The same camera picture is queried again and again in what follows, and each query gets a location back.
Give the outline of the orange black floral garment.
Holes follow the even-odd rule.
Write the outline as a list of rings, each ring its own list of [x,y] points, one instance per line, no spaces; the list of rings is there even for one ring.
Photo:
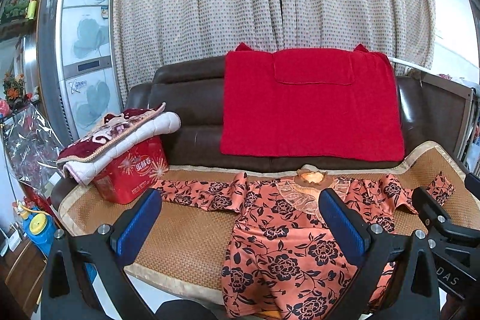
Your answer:
[[[319,191],[290,177],[241,172],[229,182],[160,179],[156,188],[166,202],[235,214],[220,277],[232,319],[323,319],[356,272],[320,215]]]

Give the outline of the red gift box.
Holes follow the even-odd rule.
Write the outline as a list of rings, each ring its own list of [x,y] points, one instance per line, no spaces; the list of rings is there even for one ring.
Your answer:
[[[126,205],[151,188],[168,170],[160,136],[153,136],[113,159],[93,183],[104,200]]]

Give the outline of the blue yellow plastic jug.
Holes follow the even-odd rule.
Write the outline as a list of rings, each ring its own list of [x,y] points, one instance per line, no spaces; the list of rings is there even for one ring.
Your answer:
[[[56,226],[54,219],[41,210],[21,210],[23,229],[27,237],[46,256],[49,257],[54,241]]]

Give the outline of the folded maroon white quilt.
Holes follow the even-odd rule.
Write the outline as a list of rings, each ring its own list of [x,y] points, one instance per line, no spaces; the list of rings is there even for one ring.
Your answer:
[[[165,110],[126,109],[108,113],[94,129],[58,155],[56,165],[63,176],[86,186],[114,159],[154,136],[172,134],[182,125],[180,116]]]

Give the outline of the wooden cabinet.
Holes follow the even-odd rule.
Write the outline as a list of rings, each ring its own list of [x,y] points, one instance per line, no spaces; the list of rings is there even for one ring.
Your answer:
[[[38,307],[46,266],[45,256],[29,239],[1,256],[1,280],[29,318]]]

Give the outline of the red knitted blanket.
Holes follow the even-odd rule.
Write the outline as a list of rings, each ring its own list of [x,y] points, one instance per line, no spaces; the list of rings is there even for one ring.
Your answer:
[[[354,50],[252,50],[225,56],[222,154],[404,158],[399,93],[387,56]]]

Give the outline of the clear plastic wrapped table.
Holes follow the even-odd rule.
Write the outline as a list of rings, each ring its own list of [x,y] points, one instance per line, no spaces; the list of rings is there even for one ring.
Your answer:
[[[30,103],[1,121],[7,162],[24,186],[48,197],[59,178],[56,161],[63,149],[50,123]]]

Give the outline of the dark brown leather sofa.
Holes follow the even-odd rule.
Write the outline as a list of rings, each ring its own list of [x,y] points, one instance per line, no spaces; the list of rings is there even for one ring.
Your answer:
[[[459,159],[473,135],[479,115],[475,88],[414,71],[397,79],[405,150],[434,141]],[[162,139],[173,166],[204,166],[259,173],[293,171],[304,164],[326,170],[386,169],[397,162],[369,163],[339,157],[242,157],[220,151],[224,89],[224,57],[179,62],[159,68],[150,83],[128,92],[128,108],[152,108],[165,102],[176,112],[181,128]]]

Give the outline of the white floral air conditioner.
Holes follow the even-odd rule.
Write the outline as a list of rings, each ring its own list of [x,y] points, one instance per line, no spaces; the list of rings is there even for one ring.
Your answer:
[[[113,46],[113,0],[46,0],[41,17],[42,101],[69,145],[123,104]]]

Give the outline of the orange artificial flower bouquet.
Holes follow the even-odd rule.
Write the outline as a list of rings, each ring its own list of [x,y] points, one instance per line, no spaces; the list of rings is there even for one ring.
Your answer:
[[[25,106],[27,94],[25,93],[24,75],[14,76],[7,72],[3,80],[4,95],[11,110],[18,110]]]

